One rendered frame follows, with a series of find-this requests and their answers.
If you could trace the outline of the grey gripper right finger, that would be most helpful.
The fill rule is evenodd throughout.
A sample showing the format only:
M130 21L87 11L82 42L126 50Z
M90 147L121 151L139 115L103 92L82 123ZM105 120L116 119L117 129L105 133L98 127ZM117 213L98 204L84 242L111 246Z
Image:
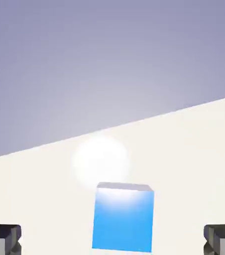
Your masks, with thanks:
M225 255L225 224L205 225L204 255Z

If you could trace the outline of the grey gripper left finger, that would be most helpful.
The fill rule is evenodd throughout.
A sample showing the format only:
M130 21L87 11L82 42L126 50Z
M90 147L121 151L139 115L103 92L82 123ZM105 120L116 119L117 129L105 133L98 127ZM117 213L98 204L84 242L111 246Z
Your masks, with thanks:
M0 224L0 255L21 255L21 226Z

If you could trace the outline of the small blue cube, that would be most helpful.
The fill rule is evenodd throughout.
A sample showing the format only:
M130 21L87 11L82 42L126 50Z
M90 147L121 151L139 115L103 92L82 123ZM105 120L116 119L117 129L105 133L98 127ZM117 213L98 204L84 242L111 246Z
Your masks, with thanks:
M150 253L154 197L147 184L100 182L95 195L92 247Z

